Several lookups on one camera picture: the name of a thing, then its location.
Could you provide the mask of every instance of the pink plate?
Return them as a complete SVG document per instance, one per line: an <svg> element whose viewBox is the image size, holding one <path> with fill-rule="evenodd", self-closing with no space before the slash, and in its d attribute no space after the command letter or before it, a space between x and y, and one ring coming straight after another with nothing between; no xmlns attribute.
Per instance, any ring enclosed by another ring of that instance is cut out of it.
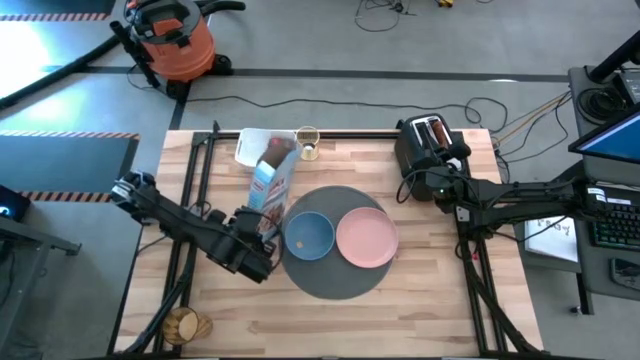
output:
<svg viewBox="0 0 640 360"><path fill-rule="evenodd" d="M342 256L353 265L375 268L389 262L398 249L398 231L387 214L357 208L345 215L336 230Z"/></svg>

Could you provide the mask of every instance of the concrete floor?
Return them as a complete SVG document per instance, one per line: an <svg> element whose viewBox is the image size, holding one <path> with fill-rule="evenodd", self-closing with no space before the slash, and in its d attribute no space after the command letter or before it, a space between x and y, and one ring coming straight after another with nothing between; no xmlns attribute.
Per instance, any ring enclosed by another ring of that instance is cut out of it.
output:
<svg viewBox="0 0 640 360"><path fill-rule="evenodd" d="M248 0L247 11L216 14L210 28L219 51L242 69L558 75L572 66L601 61L638 30L640 19L633 0L496 0L487 5L458 0L451 10L438 9L432 1L413 0L411 12L418 16L404 16L394 30L374 34L353 24L357 3ZM118 1L116 17L121 5ZM362 21L367 26L389 21L385 12L365 15ZM42 66L65 64L110 35L108 22L0 22L0 32L15 34L5 46L12 52L0 58L0 96L42 76ZM27 42L29 47L21 46ZM132 61L118 48L94 65L131 66ZM139 75L132 80L144 84ZM239 95L270 103L304 97L435 107L485 96L503 102L513 119L564 91L567 84L560 82L245 76L200 79L190 99ZM500 108L477 106L487 127L500 124ZM173 109L174 101L156 91L132 88L124 74L75 74L0 112L0 129L137 132L141 143L134 166L153 173ZM213 120L226 129L389 128L398 119L425 112L320 104L260 109L237 100L190 102L181 128L209 129ZM472 126L460 109L436 112L451 127ZM549 180L579 159L565 150L577 138L573 110L565 106L559 115L569 139L542 156L514 164L512 181ZM549 117L532 131L526 148L512 158L536 153L561 137L555 120ZM522 137L507 144L504 151L521 141ZM32 315L25 330L42 344L45 359L100 356L106 351L140 231L126 216L107 207L36 204L34 221L42 222L44 229L85 243L76 264L60 266L62 260L51 260L49 274L39 282L30 304ZM63 281L71 271L83 275ZM560 355L637 359L639 303L596 295L596 315L574 317L567 311L578 302L572 274L538 268L527 268L526 273L546 350ZM59 287L61 282L67 285ZM80 304L93 310L82 316L73 314L77 317L72 320L73 309Z"/></svg>

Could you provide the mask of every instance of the gray round mat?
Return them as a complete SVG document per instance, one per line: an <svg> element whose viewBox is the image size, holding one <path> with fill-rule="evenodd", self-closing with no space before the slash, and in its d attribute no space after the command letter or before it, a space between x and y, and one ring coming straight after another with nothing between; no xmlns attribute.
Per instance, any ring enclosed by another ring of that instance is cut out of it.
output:
<svg viewBox="0 0 640 360"><path fill-rule="evenodd" d="M327 186L316 189L291 206L282 223L283 229L294 216L305 211L325 215L337 229L342 217L359 207L384 211L369 195L350 187ZM342 257L337 244L325 257L314 261L300 260L285 247L282 264L291 280L304 292L333 300L350 299L366 293L378 285L391 267L391 261L373 269L357 267Z"/></svg>

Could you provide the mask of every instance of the butcher block tabletop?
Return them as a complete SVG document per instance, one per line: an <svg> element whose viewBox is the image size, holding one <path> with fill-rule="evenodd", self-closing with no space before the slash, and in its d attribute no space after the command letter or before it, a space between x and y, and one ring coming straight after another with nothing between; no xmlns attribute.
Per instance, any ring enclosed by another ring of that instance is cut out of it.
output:
<svg viewBox="0 0 640 360"><path fill-rule="evenodd" d="M471 174L500 182L486 130L459 130L471 147ZM193 131L169 131L156 176L157 188L180 201ZM394 140L320 140L314 161L299 161L288 205L307 192L344 185L373 197L398 229L391 269L371 291L348 300L325 300L300 290L280 266L256 284L230 274L198 252L189 307L213 320L213 331L183 347L188 357L436 357L478 354L461 260L454 254L453 215L433 203L395 200L400 171ZM234 160L236 140L215 142L207 201L227 214L245 205L252 173ZM194 201L204 149L198 156ZM504 232L512 229L505 227ZM140 246L161 237L146 227ZM142 252L126 298L115 350L129 346L157 311L165 284L171 240ZM534 346L542 341L517 244L487 241L498 301ZM495 349L483 308L489 348Z"/></svg>

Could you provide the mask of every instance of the orange vacuum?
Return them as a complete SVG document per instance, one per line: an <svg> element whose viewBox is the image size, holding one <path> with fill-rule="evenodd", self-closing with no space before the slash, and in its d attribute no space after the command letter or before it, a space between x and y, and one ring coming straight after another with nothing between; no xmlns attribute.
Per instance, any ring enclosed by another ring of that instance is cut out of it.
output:
<svg viewBox="0 0 640 360"><path fill-rule="evenodd" d="M205 73L233 74L231 60L216 54L204 17L245 8L238 1L127 0L124 13L130 26L125 28L119 21L110 26L149 85L160 86L158 74L167 80L167 95L176 98Z"/></svg>

